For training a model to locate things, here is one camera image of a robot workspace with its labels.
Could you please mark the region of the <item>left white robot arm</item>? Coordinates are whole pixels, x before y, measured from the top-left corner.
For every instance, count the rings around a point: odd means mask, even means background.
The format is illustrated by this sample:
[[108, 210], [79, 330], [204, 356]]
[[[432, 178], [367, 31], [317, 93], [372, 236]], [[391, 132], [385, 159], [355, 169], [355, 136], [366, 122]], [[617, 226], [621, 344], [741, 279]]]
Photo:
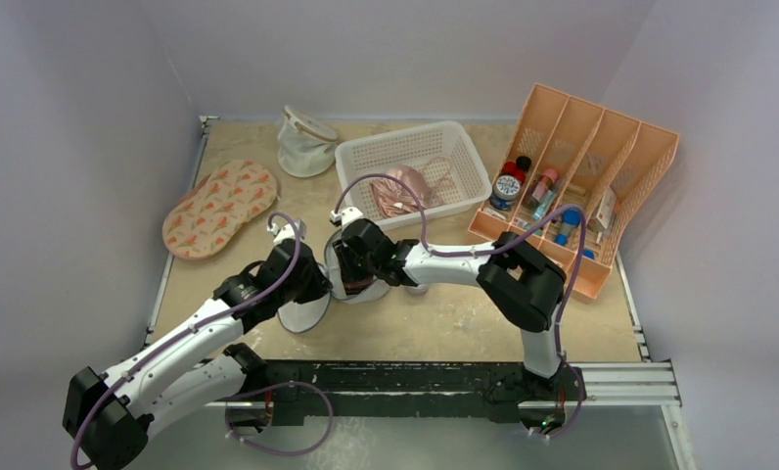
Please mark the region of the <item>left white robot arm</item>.
[[291, 236], [225, 279], [181, 325], [123, 362], [69, 380], [62, 426], [73, 469], [122, 469], [171, 423], [207, 403], [255, 400], [285, 387], [243, 335], [287, 304], [325, 297], [330, 284], [312, 250]]

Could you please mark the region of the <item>dark pink black-strap bra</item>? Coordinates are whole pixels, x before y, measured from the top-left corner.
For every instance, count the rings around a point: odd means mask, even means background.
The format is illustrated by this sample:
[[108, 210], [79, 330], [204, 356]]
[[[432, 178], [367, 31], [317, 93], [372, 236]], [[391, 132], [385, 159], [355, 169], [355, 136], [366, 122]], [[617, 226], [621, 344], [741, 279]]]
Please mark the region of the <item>dark pink black-strap bra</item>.
[[344, 281], [344, 290], [348, 292], [350, 295], [352, 295], [353, 293], [359, 293], [367, 289], [369, 286], [372, 285], [372, 283], [373, 280], [371, 278]]

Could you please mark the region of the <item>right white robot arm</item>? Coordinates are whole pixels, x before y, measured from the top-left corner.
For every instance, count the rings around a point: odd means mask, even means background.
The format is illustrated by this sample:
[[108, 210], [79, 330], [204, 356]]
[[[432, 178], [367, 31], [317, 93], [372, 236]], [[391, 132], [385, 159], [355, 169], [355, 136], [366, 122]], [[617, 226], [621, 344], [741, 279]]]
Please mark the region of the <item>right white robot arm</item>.
[[397, 287], [451, 284], [479, 288], [521, 332], [524, 384], [546, 399], [563, 383], [558, 320], [566, 303], [567, 274], [515, 232], [493, 242], [427, 246], [423, 240], [393, 241], [366, 218], [343, 226], [341, 240], [356, 262]]

